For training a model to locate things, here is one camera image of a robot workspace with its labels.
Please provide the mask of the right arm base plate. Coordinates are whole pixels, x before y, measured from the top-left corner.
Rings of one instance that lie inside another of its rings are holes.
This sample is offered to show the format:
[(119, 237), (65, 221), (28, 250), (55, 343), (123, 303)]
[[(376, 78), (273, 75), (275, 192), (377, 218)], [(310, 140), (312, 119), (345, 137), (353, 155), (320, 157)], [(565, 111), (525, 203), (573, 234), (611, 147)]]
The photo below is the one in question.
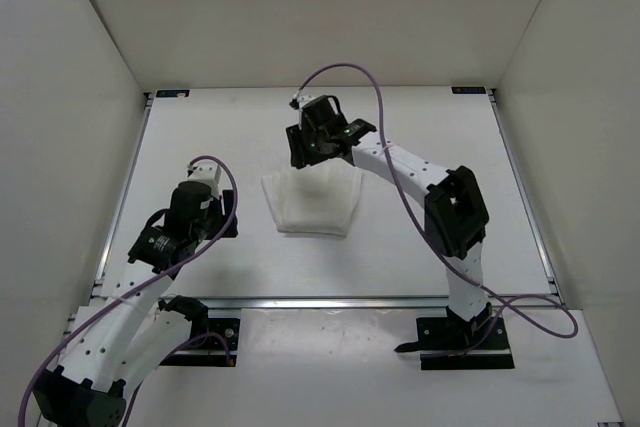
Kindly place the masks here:
[(446, 317), (418, 317), (417, 338), (394, 348), (418, 353), (423, 371), (511, 370), (515, 368), (504, 319), (492, 319), (470, 342)]

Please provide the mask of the white skirt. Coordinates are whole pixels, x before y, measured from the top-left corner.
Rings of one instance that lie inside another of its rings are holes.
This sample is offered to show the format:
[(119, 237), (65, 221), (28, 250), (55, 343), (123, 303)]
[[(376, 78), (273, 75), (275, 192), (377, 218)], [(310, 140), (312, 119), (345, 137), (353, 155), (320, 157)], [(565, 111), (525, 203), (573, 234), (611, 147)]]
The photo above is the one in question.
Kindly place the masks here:
[(360, 170), (335, 165), (284, 169), (261, 178), (276, 230), (345, 237), (362, 185)]

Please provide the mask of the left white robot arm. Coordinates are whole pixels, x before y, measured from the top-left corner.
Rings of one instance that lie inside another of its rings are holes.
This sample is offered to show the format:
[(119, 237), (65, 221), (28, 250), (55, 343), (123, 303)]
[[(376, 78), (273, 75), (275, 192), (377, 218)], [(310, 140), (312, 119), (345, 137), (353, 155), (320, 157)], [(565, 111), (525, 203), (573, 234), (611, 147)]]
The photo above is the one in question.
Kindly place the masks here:
[(207, 307), (176, 295), (178, 273), (213, 243), (234, 238), (237, 190), (214, 180), (187, 180), (152, 214), (127, 254), (114, 296), (76, 327), (35, 374), (27, 394), (57, 426), (118, 426), (136, 389), (181, 344), (212, 335)]

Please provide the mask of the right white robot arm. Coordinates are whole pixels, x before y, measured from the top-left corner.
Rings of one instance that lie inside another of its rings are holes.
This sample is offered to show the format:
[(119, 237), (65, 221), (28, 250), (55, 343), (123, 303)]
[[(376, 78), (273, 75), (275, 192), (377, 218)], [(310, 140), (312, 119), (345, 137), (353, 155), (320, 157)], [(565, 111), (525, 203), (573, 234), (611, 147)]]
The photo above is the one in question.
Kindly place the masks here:
[(491, 318), (482, 268), (489, 215), (474, 173), (430, 163), (363, 119), (348, 121), (333, 95), (296, 95), (290, 106), (298, 114), (286, 130), (293, 167), (341, 159), (393, 184), (403, 202), (421, 205), (419, 233), (446, 268), (449, 338), (473, 346)]

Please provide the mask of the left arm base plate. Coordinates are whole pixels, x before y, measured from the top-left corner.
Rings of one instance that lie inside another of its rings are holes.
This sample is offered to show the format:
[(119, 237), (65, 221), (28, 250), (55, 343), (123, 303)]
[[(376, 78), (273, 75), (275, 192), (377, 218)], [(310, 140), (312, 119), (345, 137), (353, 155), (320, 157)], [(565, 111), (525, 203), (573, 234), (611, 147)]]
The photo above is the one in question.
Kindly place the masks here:
[(193, 325), (189, 343), (161, 362), (171, 367), (233, 368), (237, 364), (241, 318), (239, 311), (210, 311), (207, 325)]

